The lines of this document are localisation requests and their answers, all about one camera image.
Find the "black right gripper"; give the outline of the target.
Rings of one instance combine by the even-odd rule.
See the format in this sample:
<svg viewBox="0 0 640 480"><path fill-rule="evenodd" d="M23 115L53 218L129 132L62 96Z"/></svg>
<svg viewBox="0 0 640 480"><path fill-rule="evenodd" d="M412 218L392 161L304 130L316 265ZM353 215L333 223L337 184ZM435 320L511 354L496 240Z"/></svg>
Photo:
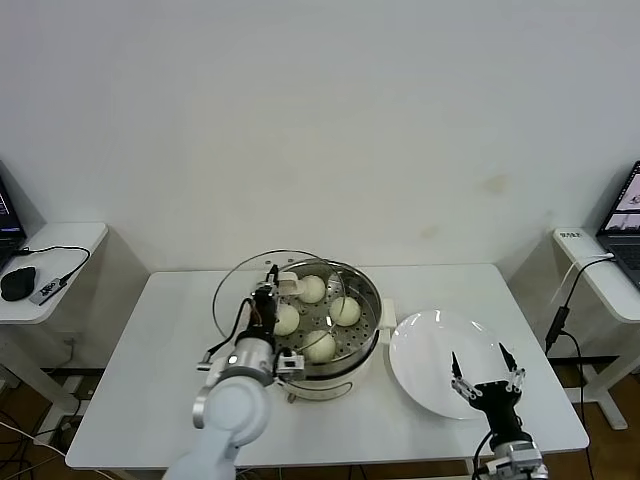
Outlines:
<svg viewBox="0 0 640 480"><path fill-rule="evenodd" d="M472 400L474 409L484 413L493 440L522 440L523 430L515 406L522 396L526 371L518 366L515 357L502 343L499 348L509 372L507 382L470 384L462 375L456 354L451 352L451 386L462 398Z"/></svg>

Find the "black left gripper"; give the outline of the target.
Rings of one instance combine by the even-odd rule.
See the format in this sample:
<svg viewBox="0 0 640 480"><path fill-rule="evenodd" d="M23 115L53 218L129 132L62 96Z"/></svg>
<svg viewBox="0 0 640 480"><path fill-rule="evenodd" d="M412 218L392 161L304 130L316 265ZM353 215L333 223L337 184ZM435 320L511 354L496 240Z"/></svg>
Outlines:
<svg viewBox="0 0 640 480"><path fill-rule="evenodd" d="M277 264L270 264L269 271L265 277L255 285L253 296L253 307L250 316L250 326L252 330L261 335L273 336L277 321L277 295L279 285L279 267Z"/></svg>

